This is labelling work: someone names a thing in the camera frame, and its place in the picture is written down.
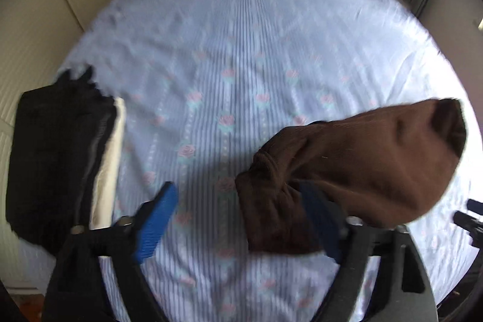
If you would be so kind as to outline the dark brown fleece pants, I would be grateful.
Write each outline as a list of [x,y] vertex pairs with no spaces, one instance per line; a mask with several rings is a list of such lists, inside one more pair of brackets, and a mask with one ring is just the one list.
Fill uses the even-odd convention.
[[378,228],[418,219],[447,190],[466,138],[455,99],[283,128],[235,180],[249,250],[303,255],[322,249],[302,204],[302,182]]

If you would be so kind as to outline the white folded garment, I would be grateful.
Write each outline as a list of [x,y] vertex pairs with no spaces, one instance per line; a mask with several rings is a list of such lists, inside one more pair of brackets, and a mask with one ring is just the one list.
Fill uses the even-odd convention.
[[126,108],[122,98],[115,97],[115,108],[117,115],[114,128],[107,141],[106,149],[101,158],[101,166],[94,181],[89,221],[90,230],[107,228],[112,223],[126,121]]

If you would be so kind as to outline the black folded garment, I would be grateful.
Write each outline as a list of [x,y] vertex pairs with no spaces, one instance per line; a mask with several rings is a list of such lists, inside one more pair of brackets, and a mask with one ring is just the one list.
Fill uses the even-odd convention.
[[6,219],[25,241],[53,256],[70,229],[90,220],[93,182],[118,112],[112,96],[66,70],[26,91],[17,105],[7,178]]

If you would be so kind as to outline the blue floral striped bed sheet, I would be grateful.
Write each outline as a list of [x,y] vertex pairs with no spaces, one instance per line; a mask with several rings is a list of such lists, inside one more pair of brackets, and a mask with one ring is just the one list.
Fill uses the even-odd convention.
[[461,102],[468,139],[442,199],[408,225],[436,301],[476,259],[452,216],[482,187],[481,131],[439,47],[397,0],[112,0],[61,64],[126,108],[113,216],[167,180],[178,208],[143,266],[173,321],[308,321],[323,253],[250,254],[235,177],[278,131],[426,99]]

